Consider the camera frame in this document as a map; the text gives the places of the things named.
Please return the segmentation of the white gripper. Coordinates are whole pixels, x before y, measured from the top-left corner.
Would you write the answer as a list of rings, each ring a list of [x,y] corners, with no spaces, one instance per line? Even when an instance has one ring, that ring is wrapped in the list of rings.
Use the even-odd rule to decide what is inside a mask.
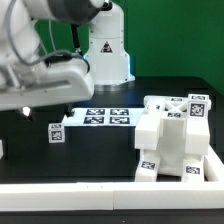
[[[25,89],[9,89],[0,92],[0,110],[21,109],[28,120],[34,119],[30,107],[39,107],[90,100],[94,83],[87,64],[81,59],[52,64],[48,73],[37,85]],[[72,117],[72,104],[65,108],[65,115]]]

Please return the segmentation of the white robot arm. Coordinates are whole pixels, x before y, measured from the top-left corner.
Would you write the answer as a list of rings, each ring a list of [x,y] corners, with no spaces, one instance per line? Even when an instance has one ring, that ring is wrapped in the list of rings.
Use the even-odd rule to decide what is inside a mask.
[[[69,24],[75,50],[46,51],[37,20]],[[86,101],[134,80],[112,0],[0,0],[0,111]]]

